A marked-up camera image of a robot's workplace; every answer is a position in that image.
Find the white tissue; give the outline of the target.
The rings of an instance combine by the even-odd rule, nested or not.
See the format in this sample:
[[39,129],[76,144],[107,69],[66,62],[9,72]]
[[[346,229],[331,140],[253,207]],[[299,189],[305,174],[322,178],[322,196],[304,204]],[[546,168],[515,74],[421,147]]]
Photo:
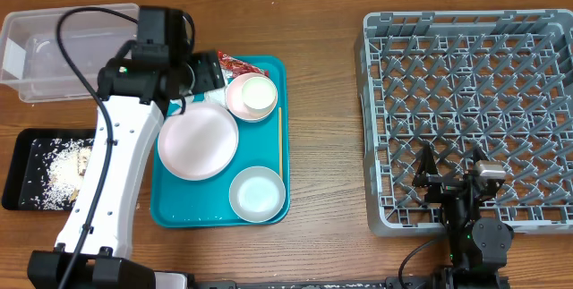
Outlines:
[[194,102],[207,102],[227,108],[227,90],[225,88],[207,91],[193,96]]

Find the large pink plate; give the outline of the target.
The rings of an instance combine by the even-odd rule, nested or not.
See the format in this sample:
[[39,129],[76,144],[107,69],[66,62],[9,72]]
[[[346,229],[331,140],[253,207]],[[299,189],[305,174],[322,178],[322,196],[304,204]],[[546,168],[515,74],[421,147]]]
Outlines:
[[188,181],[222,172],[238,148],[239,130],[222,106],[191,103],[182,114],[166,119],[158,136],[158,156],[173,175]]

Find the food scraps rice pile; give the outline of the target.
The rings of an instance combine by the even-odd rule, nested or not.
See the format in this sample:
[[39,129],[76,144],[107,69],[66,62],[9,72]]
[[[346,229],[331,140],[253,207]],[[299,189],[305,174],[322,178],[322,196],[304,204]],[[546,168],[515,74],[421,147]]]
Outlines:
[[19,208],[70,210],[90,160],[93,139],[37,138],[31,143]]

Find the black rectangular tray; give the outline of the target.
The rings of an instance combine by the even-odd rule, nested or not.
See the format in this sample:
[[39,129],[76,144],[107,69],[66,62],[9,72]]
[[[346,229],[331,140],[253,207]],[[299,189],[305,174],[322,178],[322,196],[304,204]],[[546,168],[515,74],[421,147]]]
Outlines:
[[93,144],[93,129],[27,128],[18,135],[8,170],[2,207],[7,210],[70,211],[73,189],[49,185],[55,160]]

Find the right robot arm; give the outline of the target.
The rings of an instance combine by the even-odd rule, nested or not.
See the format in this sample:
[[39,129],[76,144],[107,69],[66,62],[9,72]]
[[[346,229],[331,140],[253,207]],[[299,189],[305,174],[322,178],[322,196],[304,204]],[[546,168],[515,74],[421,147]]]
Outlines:
[[507,265],[508,251],[515,233],[510,225],[498,218],[484,217],[480,206],[496,197],[506,181],[506,171],[489,160],[475,146],[474,165],[458,177],[452,172],[440,175],[432,147],[423,145],[420,165],[413,185],[427,190],[424,201],[440,205],[439,220],[446,233],[414,249],[415,255],[425,247],[443,239],[449,241],[449,266],[435,269],[420,288],[508,288],[509,280],[499,275]]

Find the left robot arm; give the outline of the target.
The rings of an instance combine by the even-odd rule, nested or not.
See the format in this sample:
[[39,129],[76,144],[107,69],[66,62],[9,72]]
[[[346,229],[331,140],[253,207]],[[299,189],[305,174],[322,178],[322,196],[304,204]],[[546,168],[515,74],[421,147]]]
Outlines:
[[215,50],[124,43],[98,75],[98,131],[86,180],[51,251],[33,251],[36,288],[193,288],[191,274],[130,260],[135,204],[173,99],[221,87]]

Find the grey dishwasher rack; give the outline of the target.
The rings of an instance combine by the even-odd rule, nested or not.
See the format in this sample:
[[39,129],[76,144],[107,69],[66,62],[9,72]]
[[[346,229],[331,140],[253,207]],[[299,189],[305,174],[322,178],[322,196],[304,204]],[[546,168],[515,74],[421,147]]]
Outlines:
[[368,13],[355,64],[374,234],[441,230],[413,185],[423,146],[441,174],[469,170],[474,148],[503,165],[484,216],[519,233],[571,232],[571,11]]

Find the red snack wrapper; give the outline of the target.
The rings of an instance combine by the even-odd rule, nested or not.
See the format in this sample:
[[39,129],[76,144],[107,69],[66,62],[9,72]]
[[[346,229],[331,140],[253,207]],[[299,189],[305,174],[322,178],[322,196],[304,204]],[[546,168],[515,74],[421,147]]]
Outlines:
[[218,61],[220,64],[221,71],[227,78],[230,79],[235,79],[238,76],[247,73],[257,73],[264,76],[269,76],[269,72],[267,70],[263,70],[250,63],[236,59],[221,51],[218,51]]

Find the white cup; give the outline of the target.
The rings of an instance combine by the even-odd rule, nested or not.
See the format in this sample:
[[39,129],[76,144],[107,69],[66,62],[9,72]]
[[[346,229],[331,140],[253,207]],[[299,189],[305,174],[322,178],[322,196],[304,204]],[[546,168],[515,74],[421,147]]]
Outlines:
[[266,77],[248,79],[242,87],[242,100],[248,110],[256,114],[268,113],[275,104],[277,89]]

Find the wooden chopstick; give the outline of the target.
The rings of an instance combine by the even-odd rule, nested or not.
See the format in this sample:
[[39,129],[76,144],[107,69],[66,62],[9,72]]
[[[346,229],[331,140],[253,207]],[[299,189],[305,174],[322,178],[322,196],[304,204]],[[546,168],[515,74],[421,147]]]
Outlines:
[[282,107],[278,108],[278,174],[283,179],[283,129],[282,129]]

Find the grey bowl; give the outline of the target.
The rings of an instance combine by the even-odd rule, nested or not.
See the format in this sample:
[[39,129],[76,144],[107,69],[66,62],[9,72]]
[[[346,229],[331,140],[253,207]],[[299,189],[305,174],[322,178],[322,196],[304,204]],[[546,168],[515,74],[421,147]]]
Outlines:
[[231,182],[229,203],[242,220],[265,223],[275,217],[286,202],[286,186],[275,171],[264,166],[251,166]]

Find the teal serving tray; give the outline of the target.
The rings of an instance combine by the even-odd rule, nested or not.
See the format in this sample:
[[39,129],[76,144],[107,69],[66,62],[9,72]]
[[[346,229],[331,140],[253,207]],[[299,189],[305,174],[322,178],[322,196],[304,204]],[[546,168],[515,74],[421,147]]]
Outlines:
[[153,151],[150,214],[165,228],[205,228],[249,225],[232,210],[229,188],[233,179],[245,168],[266,166],[278,173],[278,108],[282,107],[283,183],[286,202],[279,213],[267,223],[280,222],[290,208],[290,158],[288,141],[287,71],[273,55],[239,55],[239,60],[269,72],[278,88],[278,104],[264,120],[257,123],[237,121],[238,148],[230,164],[219,174],[203,181],[186,181],[163,166]]

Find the clear plastic storage bin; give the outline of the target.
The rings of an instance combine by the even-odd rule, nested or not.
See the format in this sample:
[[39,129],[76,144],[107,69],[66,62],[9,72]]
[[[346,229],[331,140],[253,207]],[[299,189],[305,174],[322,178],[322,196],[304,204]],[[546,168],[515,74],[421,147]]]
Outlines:
[[[90,93],[65,61],[56,41],[56,24],[67,7],[9,13],[1,29],[1,83],[26,103],[89,98]],[[137,25],[103,12],[80,12],[61,28],[68,55],[93,89],[98,72]]]

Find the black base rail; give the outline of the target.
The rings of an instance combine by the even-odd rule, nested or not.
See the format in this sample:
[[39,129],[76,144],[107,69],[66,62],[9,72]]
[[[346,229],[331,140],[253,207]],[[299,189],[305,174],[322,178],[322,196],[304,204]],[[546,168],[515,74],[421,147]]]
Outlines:
[[[407,288],[493,288],[493,285],[479,285],[474,282],[461,282],[459,285],[439,285],[437,280],[429,276],[407,276],[403,280]],[[237,283],[231,280],[198,282],[192,279],[191,289],[401,289],[402,284],[396,276],[387,277],[382,281],[336,281],[336,282],[267,282],[267,283]]]

